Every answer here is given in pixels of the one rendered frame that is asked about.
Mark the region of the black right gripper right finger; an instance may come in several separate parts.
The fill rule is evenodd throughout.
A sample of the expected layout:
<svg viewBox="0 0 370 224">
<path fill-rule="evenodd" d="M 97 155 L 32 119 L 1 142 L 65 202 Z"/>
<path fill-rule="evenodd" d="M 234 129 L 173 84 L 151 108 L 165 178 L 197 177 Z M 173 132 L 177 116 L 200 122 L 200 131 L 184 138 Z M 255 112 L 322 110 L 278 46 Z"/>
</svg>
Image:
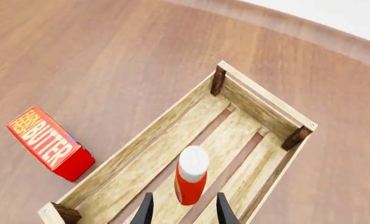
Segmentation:
<svg viewBox="0 0 370 224">
<path fill-rule="evenodd" d="M 239 220 L 222 192 L 217 193 L 217 217 L 219 224 L 239 224 Z"/>
</svg>

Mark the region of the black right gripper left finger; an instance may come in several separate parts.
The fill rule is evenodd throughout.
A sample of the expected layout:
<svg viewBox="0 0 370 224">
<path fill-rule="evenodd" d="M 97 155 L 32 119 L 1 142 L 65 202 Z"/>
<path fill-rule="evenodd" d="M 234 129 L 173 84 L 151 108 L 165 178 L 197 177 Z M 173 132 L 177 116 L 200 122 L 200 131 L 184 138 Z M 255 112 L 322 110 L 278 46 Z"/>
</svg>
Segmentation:
<svg viewBox="0 0 370 224">
<path fill-rule="evenodd" d="M 153 217 L 153 194 L 151 192 L 145 193 L 145 197 L 132 219 L 132 224 L 151 224 Z"/>
</svg>

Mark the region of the red ketchup bottle white cap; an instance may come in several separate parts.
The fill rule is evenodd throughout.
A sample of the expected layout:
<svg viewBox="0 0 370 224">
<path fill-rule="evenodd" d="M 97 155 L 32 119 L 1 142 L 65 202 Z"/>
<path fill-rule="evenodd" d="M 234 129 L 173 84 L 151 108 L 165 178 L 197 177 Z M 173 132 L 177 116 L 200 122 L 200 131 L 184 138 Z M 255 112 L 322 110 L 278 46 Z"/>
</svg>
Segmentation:
<svg viewBox="0 0 370 224">
<path fill-rule="evenodd" d="M 209 156 L 200 146 L 188 146 L 179 155 L 174 189 L 178 202 L 184 206 L 196 204 L 206 186 Z"/>
</svg>

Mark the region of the wooden slat tray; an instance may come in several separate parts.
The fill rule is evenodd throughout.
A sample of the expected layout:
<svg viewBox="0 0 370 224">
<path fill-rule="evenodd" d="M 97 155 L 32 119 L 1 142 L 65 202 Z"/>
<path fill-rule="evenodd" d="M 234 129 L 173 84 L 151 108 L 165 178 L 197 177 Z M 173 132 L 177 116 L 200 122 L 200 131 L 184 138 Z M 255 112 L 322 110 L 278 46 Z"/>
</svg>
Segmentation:
<svg viewBox="0 0 370 224">
<path fill-rule="evenodd" d="M 207 199 L 194 224 L 249 224 L 317 124 L 226 62 L 56 203 L 38 214 L 44 224 L 109 224 L 137 197 L 143 202 L 124 224 L 180 224 L 191 207 L 181 205 L 176 176 L 156 190 L 145 188 L 177 159 L 209 162 L 207 186 L 249 141 L 262 139 L 215 199 Z"/>
</svg>

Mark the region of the red butter box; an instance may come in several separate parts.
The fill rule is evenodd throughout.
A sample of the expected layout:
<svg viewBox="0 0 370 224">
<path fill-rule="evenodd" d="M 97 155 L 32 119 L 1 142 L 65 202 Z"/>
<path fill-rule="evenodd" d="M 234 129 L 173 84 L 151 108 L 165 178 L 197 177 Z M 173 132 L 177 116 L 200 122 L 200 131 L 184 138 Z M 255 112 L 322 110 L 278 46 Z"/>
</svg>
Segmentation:
<svg viewBox="0 0 370 224">
<path fill-rule="evenodd" d="M 19 115 L 7 129 L 48 170 L 69 182 L 95 163 L 91 153 L 38 106 Z"/>
</svg>

